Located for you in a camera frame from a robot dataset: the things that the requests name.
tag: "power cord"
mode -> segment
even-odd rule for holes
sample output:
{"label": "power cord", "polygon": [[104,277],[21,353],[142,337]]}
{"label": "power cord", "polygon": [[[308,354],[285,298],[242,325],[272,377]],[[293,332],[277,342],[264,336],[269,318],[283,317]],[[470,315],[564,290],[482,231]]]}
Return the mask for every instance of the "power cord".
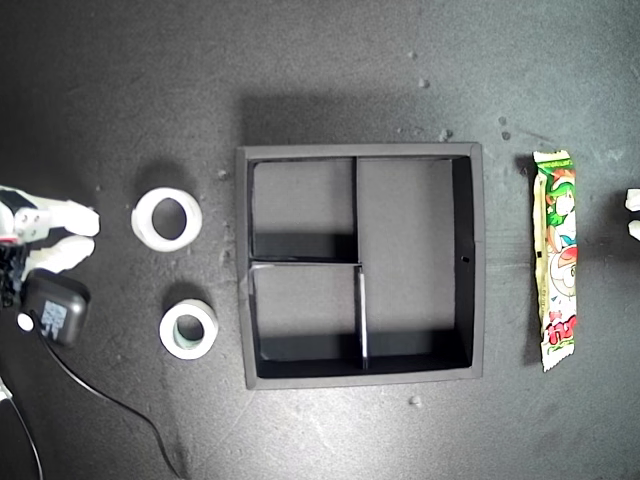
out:
{"label": "power cord", "polygon": [[[42,341],[42,345],[44,345],[44,348],[47,350],[47,352],[49,352],[49,354],[51,355],[51,358],[53,358],[53,360],[58,364],[58,366],[62,369],[62,371],[64,373],[66,373],[69,377],[71,377],[71,379],[76,382],[78,385],[80,385],[81,387],[83,387],[85,390],[91,392],[92,394],[94,394],[96,397],[102,399],[102,400],[106,400],[107,402],[113,403],[116,406],[126,410],[127,412],[129,412],[132,415],[135,415],[136,417],[138,417],[140,420],[142,420],[144,423],[146,423],[149,428],[151,428],[151,431],[153,432],[153,435],[156,438],[156,442],[158,443],[158,448],[160,449],[160,453],[162,454],[162,458],[164,460],[164,462],[167,464],[167,467],[169,467],[169,469],[171,470],[171,472],[173,472],[173,474],[180,480],[184,480],[183,477],[178,473],[178,470],[175,468],[175,466],[173,465],[173,462],[171,461],[171,459],[169,458],[169,455],[167,454],[167,449],[164,445],[164,442],[162,440],[162,436],[160,435],[160,432],[158,431],[158,428],[156,427],[156,425],[148,418],[146,417],[144,414],[138,412],[137,410],[131,408],[130,406],[122,403],[120,400],[117,400],[113,397],[110,397],[109,395],[107,395],[106,393],[102,393],[101,391],[99,391],[98,389],[92,387],[91,385],[89,385],[87,382],[85,382],[84,380],[82,380],[78,375],[76,375],[73,370],[71,370],[67,364],[60,358],[60,356],[55,352],[55,350],[53,348],[51,348],[51,345],[49,345],[49,342],[47,341],[47,339],[40,333],[39,329],[36,328],[36,330],[38,330],[38,337],[40,338],[40,340]],[[38,458],[38,453],[35,449],[35,445],[33,444],[33,442],[31,442],[31,445],[34,448],[34,453],[36,454],[36,458]]]}
{"label": "power cord", "polygon": [[0,402],[3,402],[5,400],[11,404],[13,410],[16,412],[16,415],[18,415],[18,419],[20,420],[22,429],[24,430],[24,433],[27,435],[27,439],[31,444],[31,450],[33,450],[33,456],[36,460],[36,466],[38,467],[38,478],[39,480],[44,480],[44,474],[42,473],[42,463],[40,462],[40,455],[38,454],[38,449],[36,448],[36,444],[33,441],[33,437],[31,436],[29,427],[27,427],[27,424],[24,421],[24,418],[22,418],[22,414],[20,413],[18,406],[13,401],[13,393],[11,393],[11,390],[7,388],[7,386],[2,381],[2,378],[0,378]]}
{"label": "power cord", "polygon": [[24,418],[22,418],[22,414],[20,413],[20,410],[18,410],[18,407],[16,406],[16,402],[13,401],[13,398],[9,398],[8,400],[11,406],[13,407],[13,409],[15,410],[16,415],[18,415],[18,418],[20,419],[20,423],[22,424],[22,429],[24,430],[24,433],[27,434],[27,439],[31,444],[31,450],[33,450],[33,457],[36,459],[36,466],[38,467],[38,479],[44,480],[44,473],[42,472],[42,463],[40,462],[40,455],[38,454],[38,449],[36,447],[35,442],[33,441],[33,437],[31,437],[31,432],[29,431],[29,427],[27,427],[27,424],[25,423]]}

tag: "black compartment box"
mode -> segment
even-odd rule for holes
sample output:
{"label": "black compartment box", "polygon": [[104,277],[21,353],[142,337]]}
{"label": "black compartment box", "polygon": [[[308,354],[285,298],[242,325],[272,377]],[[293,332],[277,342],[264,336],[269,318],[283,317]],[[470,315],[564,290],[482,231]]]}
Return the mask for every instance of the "black compartment box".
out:
{"label": "black compartment box", "polygon": [[238,149],[248,388],[482,375],[479,144]]}

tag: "white tape roll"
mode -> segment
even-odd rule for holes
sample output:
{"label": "white tape roll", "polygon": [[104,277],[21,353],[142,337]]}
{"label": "white tape roll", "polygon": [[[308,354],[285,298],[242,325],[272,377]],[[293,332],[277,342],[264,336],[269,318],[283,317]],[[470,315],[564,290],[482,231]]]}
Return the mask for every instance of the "white tape roll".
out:
{"label": "white tape roll", "polygon": [[[175,240],[160,235],[153,226],[153,211],[163,200],[175,200],[187,217],[184,232]],[[131,227],[142,243],[157,252],[175,252],[193,242],[202,229],[202,210],[196,199],[175,188],[156,188],[147,192],[131,212]]]}
{"label": "white tape roll", "polygon": [[[202,324],[200,340],[189,340],[178,331],[178,319],[190,315]],[[218,320],[209,305],[200,300],[183,300],[165,313],[160,322],[160,340],[172,355],[183,360],[195,360],[206,354],[218,336]]]}

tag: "gray table surface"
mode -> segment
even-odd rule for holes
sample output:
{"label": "gray table surface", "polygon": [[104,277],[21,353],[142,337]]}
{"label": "gray table surface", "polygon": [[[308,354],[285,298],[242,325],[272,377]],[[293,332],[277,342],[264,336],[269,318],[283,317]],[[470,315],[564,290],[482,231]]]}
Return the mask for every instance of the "gray table surface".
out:
{"label": "gray table surface", "polygon": [[[101,213],[96,253],[73,272],[93,292],[90,322],[61,354],[157,422],[191,478],[640,478],[640,244],[623,208],[640,186],[640,3],[28,3],[0,6],[0,183]],[[443,129],[484,146],[483,378],[247,391],[235,147],[428,142]],[[543,374],[526,165],[557,147],[578,169],[580,319],[576,353]],[[190,248],[165,255],[129,225],[162,183],[193,192],[206,217]],[[157,336],[186,295],[221,324],[193,363]],[[66,378],[8,314],[0,374],[46,478],[172,478],[147,427]],[[36,478],[6,405],[0,418],[0,477]]]}

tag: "snack package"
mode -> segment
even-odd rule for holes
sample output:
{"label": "snack package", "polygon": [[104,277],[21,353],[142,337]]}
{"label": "snack package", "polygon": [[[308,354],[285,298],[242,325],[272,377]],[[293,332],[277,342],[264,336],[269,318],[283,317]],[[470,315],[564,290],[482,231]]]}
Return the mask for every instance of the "snack package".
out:
{"label": "snack package", "polygon": [[546,372],[574,350],[576,325],[576,172],[566,151],[535,152],[533,195],[536,282]]}

